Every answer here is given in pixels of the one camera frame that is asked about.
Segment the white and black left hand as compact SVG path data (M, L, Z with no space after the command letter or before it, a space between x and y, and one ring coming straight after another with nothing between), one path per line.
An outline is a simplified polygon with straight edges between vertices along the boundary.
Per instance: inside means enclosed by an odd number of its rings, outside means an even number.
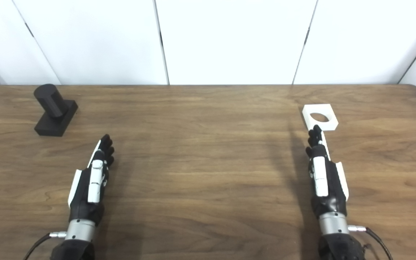
M87 167L76 170L68 196L69 221L88 220L98 226L105 206L105 187L109 181L109 168L114 163L113 141L109 134L97 143Z

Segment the white and black right hand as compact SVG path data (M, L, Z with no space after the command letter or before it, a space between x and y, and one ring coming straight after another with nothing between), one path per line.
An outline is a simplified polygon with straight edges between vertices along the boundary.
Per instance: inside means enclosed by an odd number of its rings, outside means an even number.
M330 159L325 135L319 125L308 131L308 171L311 178L311 209L316 218L325 213L347 216L348 184L342 163Z

